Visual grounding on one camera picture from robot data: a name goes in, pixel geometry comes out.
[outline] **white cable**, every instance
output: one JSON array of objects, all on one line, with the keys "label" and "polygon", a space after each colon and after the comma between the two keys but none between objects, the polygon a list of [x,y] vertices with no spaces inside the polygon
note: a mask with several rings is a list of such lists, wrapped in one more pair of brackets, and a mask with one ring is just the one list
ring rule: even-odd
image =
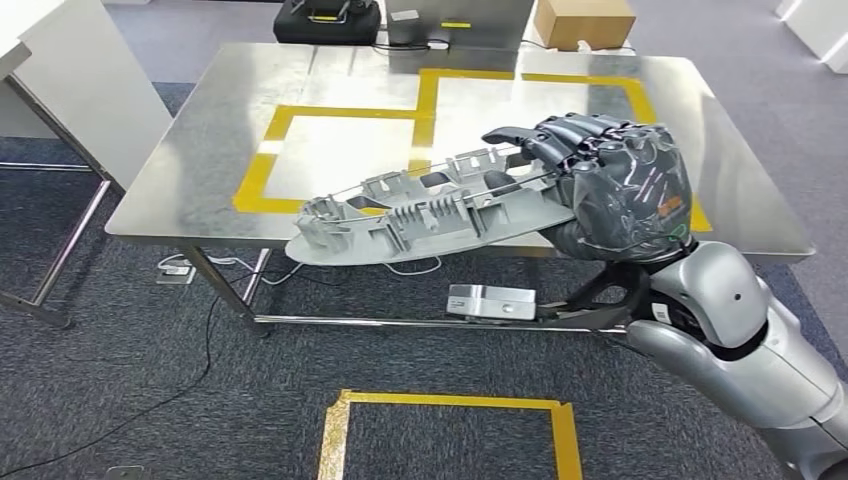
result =
[{"label": "white cable", "polygon": [[159,263],[156,265],[156,268],[158,268],[159,270],[165,270],[165,271],[168,271],[168,270],[171,270],[171,269],[173,269],[173,268],[176,268],[176,267],[174,267],[173,265],[165,265],[165,264],[166,264],[167,262],[170,262],[171,260],[176,260],[176,259],[178,259],[178,258],[180,258],[180,257],[184,257],[184,256],[185,256],[185,255],[183,255],[182,253],[178,253],[178,254],[176,254],[176,255],[171,255],[170,257],[163,258],[163,259],[162,259],[162,261],[161,261],[161,262],[159,262]]},{"label": "white cable", "polygon": [[442,259],[441,259],[441,257],[433,257],[433,258],[435,258],[435,259],[436,259],[436,266],[435,266],[435,267],[433,267],[433,268],[428,268],[427,270],[422,270],[422,271],[420,271],[420,272],[400,272],[400,271],[398,271],[397,269],[395,269],[395,267],[393,267],[393,266],[389,265],[388,263],[384,263],[384,264],[383,264],[383,266],[385,266],[386,268],[388,268],[388,269],[389,269],[389,271],[390,271],[390,272],[392,272],[392,273],[394,273],[395,275],[400,275],[400,276],[402,276],[402,277],[414,277],[414,276],[416,276],[416,275],[426,275],[426,274],[428,274],[428,273],[433,273],[433,272],[435,272],[436,270],[438,270],[438,269],[442,268]]},{"label": "white cable", "polygon": [[[180,267],[173,266],[173,265],[166,265],[166,263],[171,261],[171,260],[176,260],[178,258],[182,258],[184,256],[185,255],[183,255],[182,253],[178,253],[176,255],[171,255],[170,257],[166,257],[166,258],[162,259],[162,261],[160,261],[159,264],[156,265],[156,268],[158,268],[159,270],[164,270],[166,272],[174,272],[176,269],[178,269]],[[253,267],[249,263],[247,263],[244,260],[237,258],[237,257],[207,257],[207,258],[209,259],[210,262],[214,263],[215,265],[236,265],[236,264],[239,264],[239,265],[243,266],[244,268],[246,268],[250,271],[253,271]],[[294,268],[292,268],[289,271],[289,273],[287,273],[283,278],[281,278],[279,280],[268,280],[265,277],[260,278],[260,280],[262,280],[262,283],[265,283],[266,285],[273,285],[273,286],[280,285],[280,284],[284,283],[286,280],[293,277],[297,273],[297,271],[300,270],[303,267],[303,265],[304,264],[302,264],[302,263],[298,263],[297,265],[295,265]],[[188,260],[185,260],[184,266],[186,266],[186,267],[191,266],[191,262],[189,262]]]},{"label": "white cable", "polygon": [[285,282],[286,280],[290,279],[291,277],[293,277],[294,274],[297,273],[297,271],[300,270],[303,267],[303,265],[304,264],[302,264],[302,263],[298,263],[297,265],[295,265],[294,268],[291,269],[291,271],[289,271],[289,273],[287,273],[283,278],[281,278],[279,280],[268,280],[267,278],[262,277],[262,281],[265,282],[268,285],[274,285],[274,286],[279,285],[279,284]]}]

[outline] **robot forearm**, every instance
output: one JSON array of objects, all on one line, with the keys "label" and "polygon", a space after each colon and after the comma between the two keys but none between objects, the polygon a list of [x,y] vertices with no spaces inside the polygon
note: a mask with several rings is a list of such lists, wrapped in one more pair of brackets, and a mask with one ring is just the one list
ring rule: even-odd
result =
[{"label": "robot forearm", "polygon": [[685,297],[704,332],[712,334],[696,339],[673,325],[639,320],[627,327],[628,341],[757,429],[799,478],[826,478],[831,467],[828,475],[848,478],[835,466],[848,458],[844,385],[801,335],[799,320],[752,271],[745,273],[750,270],[733,247],[702,243],[651,281],[652,288]]}]

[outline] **metal tabletop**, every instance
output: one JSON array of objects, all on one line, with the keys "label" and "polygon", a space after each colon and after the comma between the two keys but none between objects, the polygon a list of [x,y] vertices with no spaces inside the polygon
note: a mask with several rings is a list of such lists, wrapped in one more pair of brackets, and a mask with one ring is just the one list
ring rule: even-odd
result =
[{"label": "metal tabletop", "polygon": [[[522,51],[225,45],[106,230],[174,246],[279,248],[304,199],[484,147],[569,111],[659,121],[677,140],[701,239],[757,261],[814,248],[688,60]],[[487,248],[551,255],[538,234]]]}]

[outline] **cardboard box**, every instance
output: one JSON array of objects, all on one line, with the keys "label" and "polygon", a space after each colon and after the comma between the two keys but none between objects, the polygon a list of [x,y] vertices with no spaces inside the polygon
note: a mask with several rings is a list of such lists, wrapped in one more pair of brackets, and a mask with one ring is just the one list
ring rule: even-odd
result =
[{"label": "cardboard box", "polygon": [[624,45],[635,20],[626,0],[539,0],[534,23],[547,47],[600,50]]}]

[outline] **silver box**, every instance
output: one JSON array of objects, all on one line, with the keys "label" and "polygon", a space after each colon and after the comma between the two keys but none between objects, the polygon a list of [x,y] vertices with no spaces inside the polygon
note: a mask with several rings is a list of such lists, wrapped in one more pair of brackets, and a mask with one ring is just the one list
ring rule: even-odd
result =
[{"label": "silver box", "polygon": [[447,311],[471,317],[533,320],[536,317],[536,290],[451,285]]}]

